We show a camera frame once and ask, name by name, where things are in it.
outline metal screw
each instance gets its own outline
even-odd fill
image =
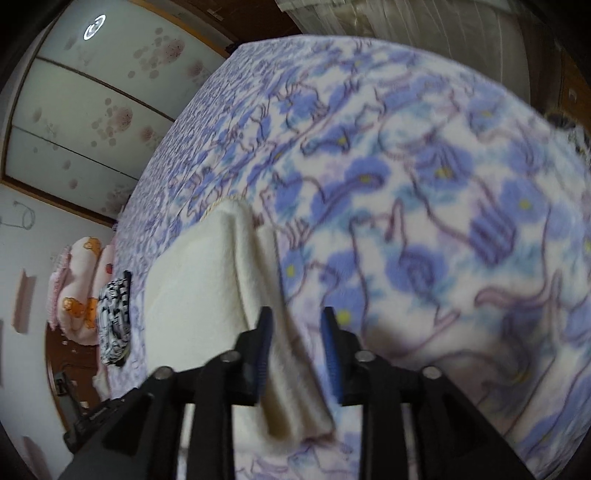
[[[240,357],[240,352],[237,352],[235,350],[228,350],[220,356],[220,359],[225,364],[231,364],[233,362],[238,362],[240,360]]]
[[[355,359],[361,363],[373,362],[375,360],[375,355],[370,352],[369,350],[360,350],[355,354]]]
[[[429,380],[437,380],[443,374],[441,373],[441,370],[439,370],[437,367],[430,366],[423,368],[423,375],[427,377]]]
[[[156,370],[154,370],[154,373],[152,374],[152,376],[156,380],[166,380],[167,378],[170,378],[173,373],[174,373],[174,370],[172,368],[167,367],[167,366],[162,366],[162,367],[158,367]]]

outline black and white fabric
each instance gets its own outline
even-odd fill
[[[105,285],[99,293],[96,318],[99,328],[100,361],[121,366],[128,354],[131,326],[129,324],[129,291],[131,273]]]

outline cushion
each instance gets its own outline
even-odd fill
[[[123,278],[117,278],[105,285],[99,293],[97,324],[100,339],[100,360],[105,365],[120,367],[129,352],[129,291],[131,273],[124,271]]]
[[[81,345],[96,345],[95,328],[85,325],[86,306],[96,264],[100,257],[100,240],[84,237],[72,245],[70,268],[58,296],[57,320],[64,335]]]
[[[90,287],[90,296],[86,306],[85,326],[86,328],[96,327],[96,305],[99,301],[100,290],[111,281],[113,273],[113,261],[115,260],[115,247],[107,245],[99,258],[96,266],[95,277]]]
[[[70,245],[64,247],[64,250],[61,251],[57,259],[55,270],[49,277],[46,310],[47,323],[49,323],[52,330],[55,330],[57,327],[57,298],[66,281],[68,268],[70,268],[70,250]]]

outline wooden beam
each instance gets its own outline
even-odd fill
[[[162,17],[165,20],[168,20],[172,24],[175,24],[177,27],[182,28],[185,32],[187,32],[188,34],[194,36],[201,43],[204,43],[209,48],[211,48],[214,52],[216,52],[217,54],[220,54],[225,59],[230,56],[230,54],[227,51],[225,51],[224,49],[218,47],[216,44],[214,44],[208,38],[202,36],[200,33],[198,33],[196,30],[192,29],[191,27],[189,27],[188,25],[186,25],[185,23],[183,23],[181,20],[179,20],[174,15],[171,15],[168,12],[165,12],[164,10],[160,10],[158,7],[155,7],[154,5],[149,4],[145,0],[128,0],[128,1],[131,2],[131,3],[133,3],[133,4],[135,4],[135,5],[138,5],[139,7],[145,8],[146,10],[149,10],[152,13],[155,13],[159,17]]]

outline floral pattern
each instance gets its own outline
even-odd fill
[[[132,271],[145,380],[147,273],[209,205],[238,194],[277,233],[294,348],[338,425],[292,455],[236,453],[239,479],[357,478],[359,410],[329,394],[319,317],[392,363],[438,365],[538,478],[591,423],[591,185],[574,150],[504,88],[422,51],[359,38],[241,46],[168,132],[116,236]]]

